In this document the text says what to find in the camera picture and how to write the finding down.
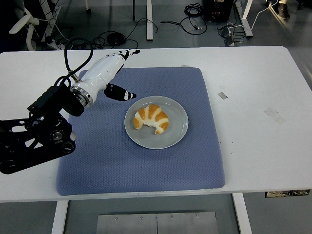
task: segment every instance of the chair leg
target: chair leg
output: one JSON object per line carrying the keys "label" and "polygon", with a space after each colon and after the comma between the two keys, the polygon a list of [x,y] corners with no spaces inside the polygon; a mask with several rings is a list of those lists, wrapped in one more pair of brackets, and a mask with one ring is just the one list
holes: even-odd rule
{"label": "chair leg", "polygon": [[135,15],[135,2],[136,2],[136,0],[133,0],[133,15],[132,15],[132,20],[136,20],[136,15]]}

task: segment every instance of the black box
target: black box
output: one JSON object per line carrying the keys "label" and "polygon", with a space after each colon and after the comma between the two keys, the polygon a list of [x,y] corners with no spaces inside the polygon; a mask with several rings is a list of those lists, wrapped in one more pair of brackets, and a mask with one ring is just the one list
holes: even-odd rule
{"label": "black box", "polygon": [[204,16],[208,21],[228,21],[234,0],[203,0]]}

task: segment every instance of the robotic arm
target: robotic arm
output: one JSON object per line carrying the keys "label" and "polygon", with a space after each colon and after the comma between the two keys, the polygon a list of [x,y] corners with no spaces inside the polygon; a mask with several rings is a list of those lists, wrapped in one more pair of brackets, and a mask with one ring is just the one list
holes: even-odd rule
{"label": "robotic arm", "polygon": [[[67,77],[59,78],[28,107],[29,118],[0,120],[0,172],[15,173],[71,154],[76,148],[76,136],[59,112],[64,109],[73,116],[80,116],[85,108],[94,104],[100,91],[115,100],[135,98],[135,94],[110,84],[110,81],[127,58],[139,52],[125,50],[106,55],[96,61],[81,80],[71,71],[75,83],[71,85]],[[26,131],[13,132],[16,126],[24,126]]]}

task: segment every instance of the white robotic hand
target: white robotic hand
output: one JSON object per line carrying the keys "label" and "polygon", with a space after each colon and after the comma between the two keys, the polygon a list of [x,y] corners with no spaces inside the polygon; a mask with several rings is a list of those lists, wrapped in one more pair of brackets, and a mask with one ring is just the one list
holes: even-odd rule
{"label": "white robotic hand", "polygon": [[[72,85],[71,91],[85,108],[92,106],[97,99],[98,92],[106,90],[107,87],[109,87],[109,89],[105,92],[105,95],[109,98],[117,100],[135,98],[136,96],[134,94],[118,86],[110,85],[109,82],[123,67],[125,60],[127,60],[129,56],[138,54],[139,52],[140,51],[136,49],[119,51],[118,53],[106,55],[99,59],[86,74],[84,74],[81,80]],[[116,98],[112,97],[113,93],[117,94]]]}

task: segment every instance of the metal plate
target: metal plate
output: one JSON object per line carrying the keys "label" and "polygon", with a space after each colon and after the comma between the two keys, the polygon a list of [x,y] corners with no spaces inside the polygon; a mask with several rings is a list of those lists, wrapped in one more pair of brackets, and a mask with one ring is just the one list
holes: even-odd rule
{"label": "metal plate", "polygon": [[217,234],[214,212],[157,215],[158,234]]}
{"label": "metal plate", "polygon": [[218,234],[214,212],[99,215],[97,234]]}
{"label": "metal plate", "polygon": [[157,234],[157,215],[99,215],[97,234]]}

